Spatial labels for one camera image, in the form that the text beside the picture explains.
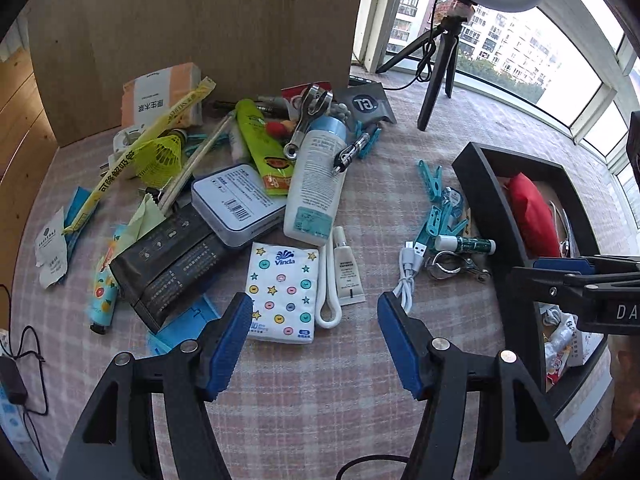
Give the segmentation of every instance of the plaid tablecloth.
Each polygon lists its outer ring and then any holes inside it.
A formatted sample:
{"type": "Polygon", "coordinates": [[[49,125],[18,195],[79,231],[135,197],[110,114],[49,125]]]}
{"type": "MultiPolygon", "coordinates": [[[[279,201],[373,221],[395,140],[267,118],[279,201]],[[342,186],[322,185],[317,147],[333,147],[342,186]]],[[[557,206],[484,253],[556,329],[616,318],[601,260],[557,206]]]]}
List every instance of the plaid tablecloth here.
{"type": "MultiPolygon", "coordinates": [[[[367,302],[347,306],[339,326],[318,329],[310,346],[248,340],[229,388],[207,406],[226,464],[235,479],[329,479],[345,462],[372,453],[408,455],[424,406],[402,389],[376,320],[379,294],[398,282],[398,251],[413,240],[429,203],[416,162],[443,166],[446,186],[459,187],[450,164],[470,140],[563,164],[591,219],[601,250],[628,252],[606,168],[585,149],[543,123],[490,98],[456,88],[441,96],[427,132],[415,127],[424,87],[389,92],[398,124],[386,124],[369,158],[348,172],[337,224],[357,258],[367,302]]],[[[140,196],[135,181],[117,182],[80,238],[66,282],[38,284],[33,241],[76,186],[92,188],[111,151],[114,130],[60,149],[24,231],[14,281],[14,340],[32,324],[42,342],[50,415],[35,417],[47,457],[58,462],[76,420],[113,355],[146,354],[146,329],[132,309],[116,309],[104,336],[88,328],[85,313],[95,263],[116,224],[129,221],[140,196]]],[[[287,243],[282,234],[268,241],[287,243]]],[[[220,277],[210,296],[226,306],[244,289],[248,254],[220,277]]],[[[504,344],[493,287],[460,276],[441,283],[418,277],[412,314],[434,335],[465,351],[495,355],[504,344]]],[[[20,363],[30,402],[41,407],[35,362],[20,363]]],[[[478,396],[469,395],[456,478],[468,474],[478,396]]],[[[176,478],[161,399],[157,439],[165,478],[176,478]]],[[[375,463],[350,478],[395,479],[401,465],[375,463]]]]}

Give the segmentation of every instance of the wooden wall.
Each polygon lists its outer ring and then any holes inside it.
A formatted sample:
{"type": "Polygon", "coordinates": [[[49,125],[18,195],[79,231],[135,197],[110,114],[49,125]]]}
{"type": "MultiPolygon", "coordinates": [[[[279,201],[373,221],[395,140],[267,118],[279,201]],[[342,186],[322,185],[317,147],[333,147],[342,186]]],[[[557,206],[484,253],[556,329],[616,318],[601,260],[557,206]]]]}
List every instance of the wooden wall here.
{"type": "MultiPolygon", "coordinates": [[[[9,290],[22,232],[57,147],[31,58],[20,49],[0,62],[0,283],[9,290]]],[[[8,306],[0,290],[0,328],[8,327],[8,306]]]]}
{"type": "Polygon", "coordinates": [[[360,0],[31,0],[38,88],[64,146],[120,124],[122,85],[193,61],[237,100],[346,85],[360,0]]]}

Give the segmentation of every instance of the tripod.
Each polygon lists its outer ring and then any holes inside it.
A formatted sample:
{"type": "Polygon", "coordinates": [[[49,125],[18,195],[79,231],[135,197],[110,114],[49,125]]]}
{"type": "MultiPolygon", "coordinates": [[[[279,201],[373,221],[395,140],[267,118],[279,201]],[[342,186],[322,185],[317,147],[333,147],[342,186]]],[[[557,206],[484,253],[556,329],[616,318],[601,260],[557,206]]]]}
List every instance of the tripod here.
{"type": "MultiPolygon", "coordinates": [[[[459,2],[464,6],[473,5],[470,0],[454,1],[459,2]]],[[[404,47],[404,49],[376,70],[377,74],[386,72],[403,59],[407,59],[418,48],[425,47],[438,36],[442,36],[440,46],[438,47],[438,53],[436,54],[436,61],[431,73],[431,78],[429,79],[427,93],[424,96],[420,115],[418,116],[418,129],[422,132],[427,128],[427,124],[431,118],[433,106],[435,105],[440,92],[440,87],[442,86],[442,80],[445,78],[445,74],[447,76],[445,81],[445,93],[447,94],[447,97],[451,98],[451,93],[453,92],[453,78],[456,74],[456,63],[458,62],[458,42],[460,41],[462,24],[466,21],[468,21],[466,16],[460,16],[458,14],[448,14],[444,16],[437,27],[432,28],[413,40],[409,45],[404,47]]]]}

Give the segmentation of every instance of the metal screw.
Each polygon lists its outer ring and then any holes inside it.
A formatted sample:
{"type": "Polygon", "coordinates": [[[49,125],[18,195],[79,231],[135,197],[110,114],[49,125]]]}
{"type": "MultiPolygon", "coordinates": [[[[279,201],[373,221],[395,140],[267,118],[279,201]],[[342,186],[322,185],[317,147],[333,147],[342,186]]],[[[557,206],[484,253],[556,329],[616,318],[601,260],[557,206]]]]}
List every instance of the metal screw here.
{"type": "Polygon", "coordinates": [[[451,345],[450,345],[449,341],[447,341],[443,337],[437,337],[436,339],[431,341],[431,346],[433,346],[436,350],[446,350],[451,345]]]}
{"type": "Polygon", "coordinates": [[[124,366],[129,361],[131,361],[131,355],[128,352],[120,352],[113,360],[116,366],[124,366]]]}
{"type": "Polygon", "coordinates": [[[516,362],[517,355],[514,354],[511,350],[503,350],[500,352],[500,359],[502,359],[505,363],[514,363],[516,362]]]}
{"type": "Polygon", "coordinates": [[[187,339],[180,343],[180,351],[190,354],[198,349],[198,342],[195,339],[187,339]]]}

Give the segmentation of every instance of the red cloth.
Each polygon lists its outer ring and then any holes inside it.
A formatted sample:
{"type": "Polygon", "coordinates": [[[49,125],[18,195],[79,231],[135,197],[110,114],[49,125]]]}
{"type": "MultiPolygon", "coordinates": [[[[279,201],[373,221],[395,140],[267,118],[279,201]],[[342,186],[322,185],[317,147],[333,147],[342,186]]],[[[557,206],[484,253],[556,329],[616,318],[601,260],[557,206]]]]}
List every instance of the red cloth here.
{"type": "Polygon", "coordinates": [[[519,173],[507,184],[511,210],[525,245],[534,256],[560,258],[554,218],[536,185],[519,173]]]}

